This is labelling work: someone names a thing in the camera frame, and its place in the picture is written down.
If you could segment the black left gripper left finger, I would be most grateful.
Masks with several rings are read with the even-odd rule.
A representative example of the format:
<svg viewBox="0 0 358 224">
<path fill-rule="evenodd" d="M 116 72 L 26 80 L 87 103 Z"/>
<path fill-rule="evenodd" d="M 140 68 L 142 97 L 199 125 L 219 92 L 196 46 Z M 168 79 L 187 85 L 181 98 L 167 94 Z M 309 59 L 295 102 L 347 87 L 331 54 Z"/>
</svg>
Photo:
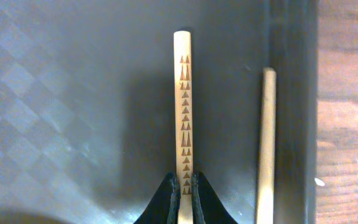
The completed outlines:
<svg viewBox="0 0 358 224">
<path fill-rule="evenodd" d="M 168 173 L 134 224 L 177 224 L 179 206 L 180 184 L 174 173 Z"/>
</svg>

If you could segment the plain wooden chopstick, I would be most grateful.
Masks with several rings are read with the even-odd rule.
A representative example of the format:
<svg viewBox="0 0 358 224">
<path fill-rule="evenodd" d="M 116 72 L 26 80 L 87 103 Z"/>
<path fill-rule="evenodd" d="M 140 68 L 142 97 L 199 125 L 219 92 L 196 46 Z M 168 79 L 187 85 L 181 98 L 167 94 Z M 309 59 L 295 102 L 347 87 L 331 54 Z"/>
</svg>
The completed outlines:
<svg viewBox="0 0 358 224">
<path fill-rule="evenodd" d="M 263 70 L 256 224 L 273 224 L 277 74 Z"/>
</svg>

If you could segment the dark brown serving tray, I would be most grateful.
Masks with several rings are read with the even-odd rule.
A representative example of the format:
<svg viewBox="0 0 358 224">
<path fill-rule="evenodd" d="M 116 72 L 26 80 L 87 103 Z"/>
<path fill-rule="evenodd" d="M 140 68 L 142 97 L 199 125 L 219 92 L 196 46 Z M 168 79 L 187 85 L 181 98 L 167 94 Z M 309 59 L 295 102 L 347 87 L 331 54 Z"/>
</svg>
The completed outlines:
<svg viewBox="0 0 358 224">
<path fill-rule="evenodd" d="M 318 1 L 0 0 L 0 221 L 134 223 L 175 171 L 173 34 L 192 39 L 194 170 L 253 223 L 262 70 L 275 223 L 314 223 Z"/>
</svg>

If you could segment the patterned wooden chopstick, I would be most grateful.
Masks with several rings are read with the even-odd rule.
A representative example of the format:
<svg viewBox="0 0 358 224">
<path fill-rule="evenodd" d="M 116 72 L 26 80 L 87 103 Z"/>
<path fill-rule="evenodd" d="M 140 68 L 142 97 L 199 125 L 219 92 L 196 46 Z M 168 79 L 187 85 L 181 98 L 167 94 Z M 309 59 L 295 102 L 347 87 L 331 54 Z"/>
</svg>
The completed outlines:
<svg viewBox="0 0 358 224">
<path fill-rule="evenodd" d="M 176 173 L 180 184 L 180 206 L 177 223 L 192 224 L 193 115 L 190 32 L 180 30 L 173 34 L 173 51 Z"/>
</svg>

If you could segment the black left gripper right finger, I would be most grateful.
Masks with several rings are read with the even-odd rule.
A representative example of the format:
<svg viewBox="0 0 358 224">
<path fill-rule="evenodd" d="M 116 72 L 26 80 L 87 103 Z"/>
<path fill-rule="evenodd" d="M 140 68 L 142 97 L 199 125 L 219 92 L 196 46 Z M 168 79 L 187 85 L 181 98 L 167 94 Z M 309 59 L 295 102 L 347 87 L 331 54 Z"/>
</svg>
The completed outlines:
<svg viewBox="0 0 358 224">
<path fill-rule="evenodd" d="M 202 172 L 194 173 L 191 181 L 194 224 L 237 224 Z"/>
</svg>

